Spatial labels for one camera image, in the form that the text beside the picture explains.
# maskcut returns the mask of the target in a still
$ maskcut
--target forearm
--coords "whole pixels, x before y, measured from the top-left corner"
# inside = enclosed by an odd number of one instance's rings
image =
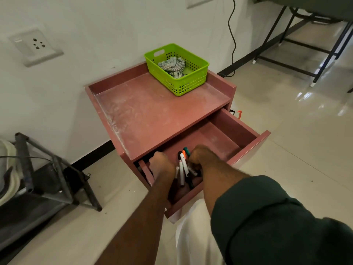
[[[234,184],[249,175],[231,167],[211,151],[203,151],[199,160],[203,169],[205,203],[211,215],[216,200]]]
[[[96,265],[154,264],[172,177],[160,176]]]

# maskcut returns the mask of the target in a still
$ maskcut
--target green plastic basket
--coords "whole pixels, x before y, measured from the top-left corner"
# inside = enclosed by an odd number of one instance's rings
[[[185,60],[185,76],[175,79],[157,64],[173,56]],[[206,81],[209,63],[176,44],[168,44],[145,54],[149,72],[176,96],[197,88]]]

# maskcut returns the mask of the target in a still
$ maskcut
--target thin cable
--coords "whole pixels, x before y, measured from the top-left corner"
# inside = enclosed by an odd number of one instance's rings
[[[232,16],[233,16],[233,13],[234,13],[234,11],[235,11],[235,9],[236,9],[236,1],[235,1],[235,0],[233,0],[233,4],[234,4],[233,11],[232,11],[232,13],[231,13],[231,15],[230,15],[230,17],[229,17],[229,19],[228,19],[228,28],[229,28],[229,31],[230,31],[230,33],[231,33],[231,36],[232,36],[232,39],[233,39],[233,42],[234,42],[234,50],[233,50],[233,53],[232,53],[232,65],[234,64],[233,55],[234,55],[234,52],[235,52],[235,50],[236,50],[236,40],[235,40],[235,38],[234,38],[232,29],[231,29],[231,25],[230,25],[229,22],[231,21],[231,18],[232,18]],[[236,73],[236,71],[233,71],[233,74],[232,74],[232,75],[224,75],[224,74],[221,74],[221,73],[219,73],[219,74],[220,74],[220,75],[223,75],[224,77],[233,77],[235,73]]]
[[[52,162],[52,160],[49,160],[47,158],[34,157],[34,156],[0,156],[0,158],[34,158],[34,159],[43,159],[43,160],[47,160],[49,162]]]

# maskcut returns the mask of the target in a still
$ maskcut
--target wall socket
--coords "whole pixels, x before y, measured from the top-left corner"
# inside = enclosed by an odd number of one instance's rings
[[[207,3],[212,0],[186,0],[186,8],[193,8],[199,6],[200,4]]]
[[[37,28],[12,35],[9,40],[22,54],[23,64],[26,67],[63,54],[60,49],[53,48],[43,33]]]

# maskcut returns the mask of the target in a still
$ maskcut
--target white pants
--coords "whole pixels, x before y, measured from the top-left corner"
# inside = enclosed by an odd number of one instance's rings
[[[176,234],[178,265],[224,265],[222,254],[211,232],[205,200],[197,200]]]

